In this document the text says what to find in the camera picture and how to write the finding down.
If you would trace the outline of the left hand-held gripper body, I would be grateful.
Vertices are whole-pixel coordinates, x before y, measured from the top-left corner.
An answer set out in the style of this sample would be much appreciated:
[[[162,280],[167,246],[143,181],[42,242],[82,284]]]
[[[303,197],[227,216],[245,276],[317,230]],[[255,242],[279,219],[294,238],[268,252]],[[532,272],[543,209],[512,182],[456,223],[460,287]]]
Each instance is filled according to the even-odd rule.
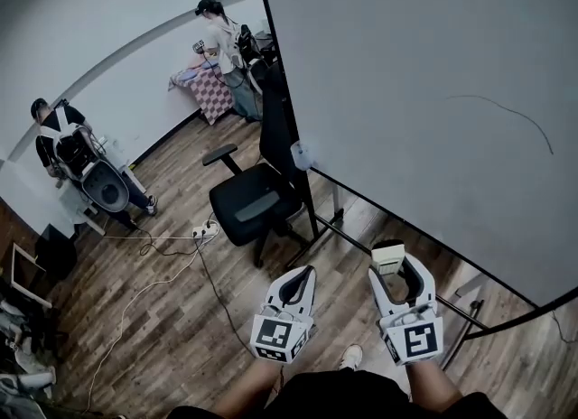
[[[257,358],[291,364],[311,336],[313,318],[263,305],[254,317],[250,348]]]

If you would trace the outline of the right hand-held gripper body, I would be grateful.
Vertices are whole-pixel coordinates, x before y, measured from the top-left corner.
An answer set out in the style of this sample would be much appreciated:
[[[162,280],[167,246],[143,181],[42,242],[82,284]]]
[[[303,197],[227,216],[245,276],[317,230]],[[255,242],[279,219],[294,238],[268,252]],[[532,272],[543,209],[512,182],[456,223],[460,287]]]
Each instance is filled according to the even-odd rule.
[[[414,364],[443,353],[443,318],[437,313],[437,302],[383,316],[378,327],[396,366]]]

